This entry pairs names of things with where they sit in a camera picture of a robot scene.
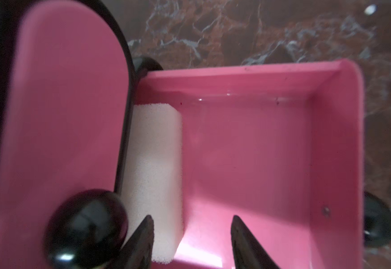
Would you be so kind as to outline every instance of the pink rectangular dish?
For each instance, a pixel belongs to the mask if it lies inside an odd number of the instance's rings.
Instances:
[[[176,261],[154,268],[233,268],[233,215],[280,268],[362,267],[354,63],[150,72],[136,100],[168,103],[183,121],[185,232]]]

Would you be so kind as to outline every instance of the white sponge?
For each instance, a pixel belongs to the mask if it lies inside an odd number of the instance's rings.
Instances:
[[[152,260],[169,263],[182,239],[182,121],[168,104],[135,105],[122,201],[128,236],[148,214],[154,219]]]

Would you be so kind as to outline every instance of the black rubber foot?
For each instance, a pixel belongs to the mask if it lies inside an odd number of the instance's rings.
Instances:
[[[391,211],[378,197],[364,193],[364,246],[381,247],[391,241]]]
[[[161,64],[152,59],[151,57],[136,57],[133,58],[134,70],[136,74],[139,74],[143,69],[146,71],[159,71],[163,70]]]

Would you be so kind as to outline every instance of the pink tray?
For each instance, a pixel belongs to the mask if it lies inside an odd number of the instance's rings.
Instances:
[[[48,268],[54,210],[85,189],[114,189],[134,71],[113,23],[69,0],[21,19],[0,136],[0,269]],[[150,72],[136,101],[168,103],[183,119],[185,232],[175,260],[154,269],[233,268],[233,215],[281,269],[362,268],[354,63]]]
[[[183,120],[185,233],[176,261],[154,268],[233,268],[235,214],[280,268],[362,267],[354,63],[151,72],[137,101],[171,104]]]

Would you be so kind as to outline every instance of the marble countertop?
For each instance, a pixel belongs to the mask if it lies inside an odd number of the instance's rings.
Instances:
[[[349,58],[365,77],[365,189],[391,207],[391,0],[104,0],[165,69]],[[365,269],[391,269],[391,244]]]

